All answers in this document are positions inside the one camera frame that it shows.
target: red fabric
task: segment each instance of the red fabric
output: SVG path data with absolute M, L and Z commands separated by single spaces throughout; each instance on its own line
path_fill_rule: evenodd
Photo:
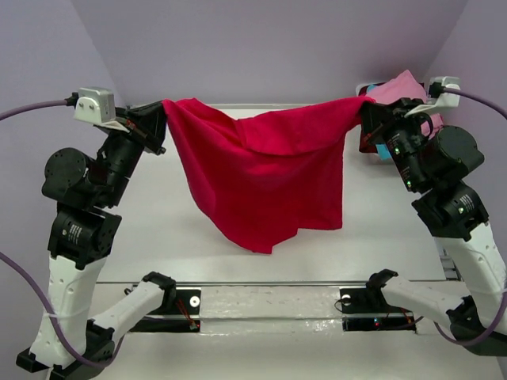
M 163 105 L 199 209 L 231 241 L 271 253 L 299 228 L 341 228 L 345 133 L 360 123 L 365 101 L 373 100 L 352 97 L 242 120 L 197 99 Z

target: purple wall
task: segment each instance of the purple wall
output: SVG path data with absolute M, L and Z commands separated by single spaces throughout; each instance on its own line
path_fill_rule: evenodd
M 312 103 L 422 76 L 466 0 L 71 0 L 128 104 Z
M 460 77 L 461 88 L 507 108 L 506 0 L 469 0 L 452 34 L 436 57 L 427 76 Z M 465 127 L 486 155 L 484 165 L 467 182 L 474 187 L 490 213 L 495 241 L 507 260 L 507 122 L 495 111 L 467 99 L 444 115 L 448 124 Z M 501 360 L 504 376 L 507 360 Z
M 68 0 L 3 2 L 0 11 L 0 109 L 62 99 L 80 86 L 113 83 Z M 92 154 L 104 135 L 72 120 L 71 108 L 0 122 L 0 250 L 48 284 L 48 237 L 55 202 L 40 188 L 49 156 L 65 146 Z M 15 367 L 36 336 L 42 306 L 26 283 L 0 264 L 0 378 L 38 379 Z

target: red cloth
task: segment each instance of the red cloth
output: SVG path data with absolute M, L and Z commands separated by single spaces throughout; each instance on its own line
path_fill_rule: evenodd
M 197 99 L 163 101 L 193 199 L 258 253 L 299 228 L 341 228 L 345 133 L 367 97 L 234 120 Z

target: gray wall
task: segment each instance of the gray wall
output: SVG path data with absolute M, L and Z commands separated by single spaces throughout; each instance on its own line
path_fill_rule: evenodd
M 113 87 L 68 0 L 16 0 L 0 11 L 0 109 L 62 99 L 79 86 Z M 65 146 L 93 154 L 104 135 L 53 108 L 0 123 L 0 250 L 47 286 L 47 243 L 55 202 L 40 194 L 44 165 Z M 34 379 L 15 367 L 36 335 L 42 306 L 26 283 L 0 264 L 0 378 Z
M 507 108 L 506 0 L 469 0 L 452 34 L 436 57 L 427 76 L 461 77 L 463 90 L 477 93 Z M 462 99 L 458 109 L 444 115 L 448 124 L 465 127 L 486 155 L 484 165 L 467 182 L 482 197 L 490 213 L 494 238 L 507 260 L 507 123 L 495 111 Z M 501 360 L 504 376 L 507 360 Z
M 71 0 L 124 100 L 311 103 L 422 76 L 466 0 Z

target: purple cable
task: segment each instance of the purple cable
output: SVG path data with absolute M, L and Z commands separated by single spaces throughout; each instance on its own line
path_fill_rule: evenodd
M 479 97 L 479 96 L 471 94 L 471 93 L 466 93 L 464 91 L 461 91 L 460 89 L 444 88 L 443 91 L 445 93 L 454 93 L 455 95 L 459 95 L 461 97 L 467 97 L 468 99 L 472 99 L 473 101 L 477 101 L 478 103 L 481 103 L 482 105 L 486 105 L 489 108 L 494 109 L 500 115 L 504 116 L 505 119 L 507 119 L 507 111 L 505 111 L 498 104 L 495 104 L 492 101 L 488 101 L 487 99 L 485 99 L 483 97 Z M 453 344 L 458 344 L 459 346 L 464 346 L 464 347 L 473 346 L 475 344 L 482 343 L 497 328 L 498 324 L 500 323 L 501 319 L 504 316 L 505 310 L 507 310 L 507 294 L 504 292 L 504 294 L 501 297 L 500 307 L 498 309 L 497 315 L 495 315 L 495 317 L 491 321 L 491 324 L 488 326 L 488 328 L 486 330 L 484 330 L 482 332 L 482 334 L 480 334 L 479 336 L 475 337 L 472 340 L 452 339 L 452 338 L 448 337 L 447 335 L 445 335 L 444 331 L 442 331 L 442 328 L 437 323 L 435 323 L 435 327 L 436 327 L 436 330 L 440 333 L 440 335 L 443 336 L 444 339 L 446 339 L 447 341 L 449 341 Z
M 58 107 L 60 105 L 68 105 L 66 100 L 62 101 L 43 101 L 41 103 L 34 103 L 24 105 L 19 108 L 13 108 L 7 112 L 0 113 L 0 121 L 5 120 L 11 116 L 19 115 L 23 112 L 33 111 L 34 109 L 48 108 L 48 107 Z
M 6 111 L 4 113 L 0 113 L 0 121 L 5 120 L 11 116 L 19 115 L 20 113 L 23 113 L 23 112 L 32 111 L 34 109 L 57 107 L 60 105 L 70 105 L 70 103 L 68 100 L 61 100 L 61 101 L 43 101 L 40 103 L 24 105 L 22 107 L 13 108 L 13 109 Z M 0 260 L 3 261 L 4 263 L 6 263 L 7 265 L 9 265 L 14 271 L 16 271 L 21 277 L 23 277 L 23 279 L 25 279 L 25 281 L 33 289 L 33 291 L 35 292 L 35 294 L 37 295 L 39 300 L 42 302 L 42 305 L 44 306 L 44 308 L 46 309 L 46 312 L 48 312 L 48 314 L 56 315 L 55 309 L 53 309 L 53 306 L 52 306 L 51 302 L 49 301 L 48 297 L 46 297 L 46 294 L 43 292 L 42 289 L 40 289 L 37 282 L 33 279 L 33 277 L 30 276 L 30 274 L 27 273 L 26 270 L 24 270 L 21 266 L 19 266 L 16 262 L 11 260 L 7 255 L 5 255 L 2 252 L 0 252 Z M 104 369 L 109 364 L 111 364 L 112 361 L 118 355 L 118 351 L 120 350 L 121 344 L 124 339 L 123 337 L 121 337 L 121 339 L 118 341 L 118 345 L 116 346 L 116 349 L 113 352 L 110 360 L 108 360 L 107 362 L 103 362 L 103 363 L 96 363 L 96 362 L 92 362 L 91 360 L 88 360 L 87 358 L 85 358 L 82 355 L 79 355 L 79 353 L 72 348 L 72 346 L 69 343 L 69 341 L 67 340 L 67 338 L 63 335 L 63 331 L 58 323 L 57 317 L 50 316 L 49 321 L 51 322 L 53 329 L 55 329 L 56 336 L 58 337 L 58 339 L 62 343 L 63 347 L 69 352 L 69 354 L 71 354 L 72 357 L 74 359 L 76 359 L 77 361 L 79 361 L 80 363 L 82 363 L 86 366 L 89 366 L 89 367 L 93 367 L 93 368 Z
M 442 331 L 442 328 L 435 322 L 436 330 L 444 337 L 447 341 L 458 344 L 459 346 L 469 347 L 474 346 L 476 344 L 482 343 L 498 326 L 501 321 L 501 318 L 504 316 L 505 309 L 507 309 L 507 294 L 504 292 L 504 295 L 501 298 L 500 309 L 498 309 L 497 315 L 495 315 L 494 319 L 491 321 L 491 325 L 482 332 L 481 335 L 475 337 L 472 340 L 455 340 L 449 338 Z
M 0 252 L 0 260 L 9 265 L 14 271 L 16 271 L 25 281 L 29 284 L 29 286 L 33 289 L 39 300 L 42 302 L 44 308 L 48 312 L 48 314 L 55 315 L 55 309 L 53 309 L 53 306 L 51 302 L 49 301 L 48 297 L 44 294 L 44 291 L 40 289 L 37 282 L 33 279 L 33 277 L 30 276 L 30 274 L 27 273 L 26 270 L 24 270 L 21 266 L 19 266 L 16 262 L 14 262 L 12 259 L 10 259 L 8 256 L 6 256 L 4 253 Z M 112 354 L 112 358 L 108 360 L 107 362 L 103 363 L 96 363 L 92 362 L 91 360 L 88 360 L 87 358 L 79 355 L 79 353 L 74 350 L 67 340 L 67 338 L 63 335 L 62 328 L 58 324 L 58 320 L 55 317 L 49 317 L 51 324 L 53 326 L 53 329 L 55 329 L 56 336 L 62 343 L 62 345 L 65 347 L 65 349 L 69 352 L 69 354 L 72 355 L 72 357 L 76 360 L 78 360 L 80 363 L 94 368 L 104 369 L 109 364 L 112 363 L 112 361 L 116 358 L 116 355 L 118 355 L 118 351 L 120 350 L 121 344 L 123 342 L 123 337 L 118 341 L 118 346 L 116 347 L 116 350 Z

